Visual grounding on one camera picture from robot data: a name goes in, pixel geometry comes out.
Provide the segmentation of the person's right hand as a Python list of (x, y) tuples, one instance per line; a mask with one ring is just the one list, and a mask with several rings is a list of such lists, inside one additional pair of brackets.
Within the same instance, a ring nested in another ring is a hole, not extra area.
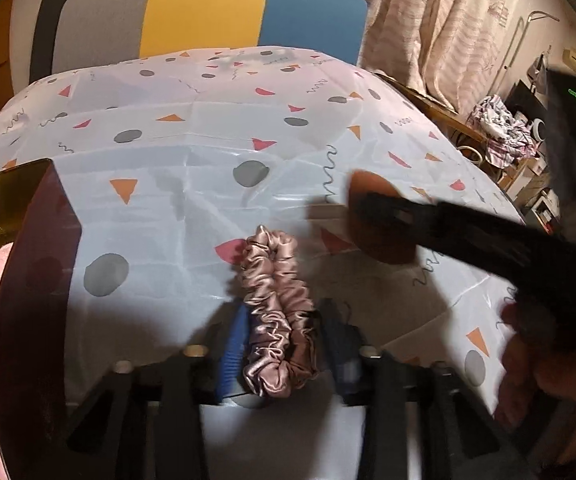
[[(529, 344), (519, 332), (516, 310), (516, 304), (508, 304), (501, 311), (501, 321), (514, 334), (501, 359), (504, 378), (498, 388), (494, 417), (507, 430), (516, 429), (523, 422), (538, 390), (576, 403), (576, 354), (557, 354)], [(560, 464), (572, 460), (576, 460), (576, 428), (558, 457)]]

